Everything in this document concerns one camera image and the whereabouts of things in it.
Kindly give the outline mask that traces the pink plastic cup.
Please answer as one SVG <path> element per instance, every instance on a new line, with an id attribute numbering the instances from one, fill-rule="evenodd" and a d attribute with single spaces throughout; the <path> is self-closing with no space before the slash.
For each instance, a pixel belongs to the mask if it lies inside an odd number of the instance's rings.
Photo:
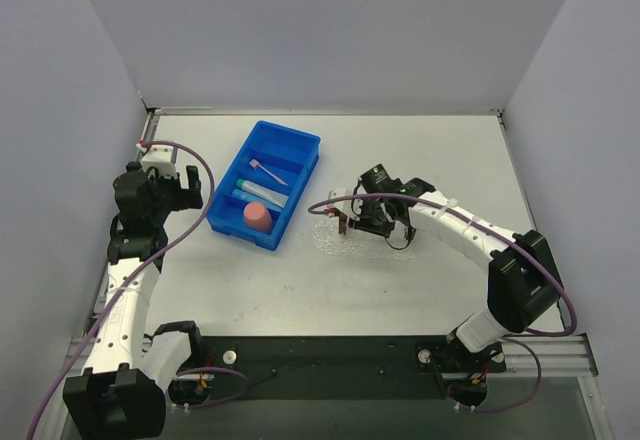
<path id="1" fill-rule="evenodd" d="M 250 202 L 243 210 L 244 225 L 254 231 L 269 234 L 273 228 L 273 219 L 267 207 L 260 202 Z"/>

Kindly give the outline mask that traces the clear holder with wooden ends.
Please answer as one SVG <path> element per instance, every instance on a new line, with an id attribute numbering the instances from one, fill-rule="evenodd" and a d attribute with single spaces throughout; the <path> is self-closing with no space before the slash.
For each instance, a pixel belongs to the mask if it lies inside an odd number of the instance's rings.
<path id="1" fill-rule="evenodd" d="M 349 217 L 344 212 L 338 213 L 338 234 L 346 235 L 349 227 Z"/>

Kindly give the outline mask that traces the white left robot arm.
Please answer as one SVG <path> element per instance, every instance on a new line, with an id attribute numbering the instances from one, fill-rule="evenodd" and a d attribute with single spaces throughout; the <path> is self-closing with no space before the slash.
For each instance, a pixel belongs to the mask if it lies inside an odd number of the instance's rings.
<path id="1" fill-rule="evenodd" d="M 113 182 L 118 213 L 107 247 L 106 304 L 81 374 L 66 379 L 63 400 L 83 439 L 145 439 L 161 434 L 166 393 L 178 369 L 193 371 L 205 347 L 192 321 L 165 324 L 149 349 L 144 329 L 168 247 L 172 212 L 203 207 L 197 167 L 188 185 L 169 161 L 127 165 Z"/>

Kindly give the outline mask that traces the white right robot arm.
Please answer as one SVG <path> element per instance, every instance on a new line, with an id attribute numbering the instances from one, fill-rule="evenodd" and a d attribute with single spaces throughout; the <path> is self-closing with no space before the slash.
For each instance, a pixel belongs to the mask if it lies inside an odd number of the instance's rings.
<path id="1" fill-rule="evenodd" d="M 391 178 L 378 164 L 363 173 L 349 200 L 335 204 L 351 229 L 388 239 L 403 225 L 404 239 L 426 232 L 487 275 L 486 306 L 452 332 L 452 342 L 478 354 L 502 337 L 526 331 L 559 299 L 559 275 L 539 232 L 518 234 L 460 207 L 432 184 Z"/>

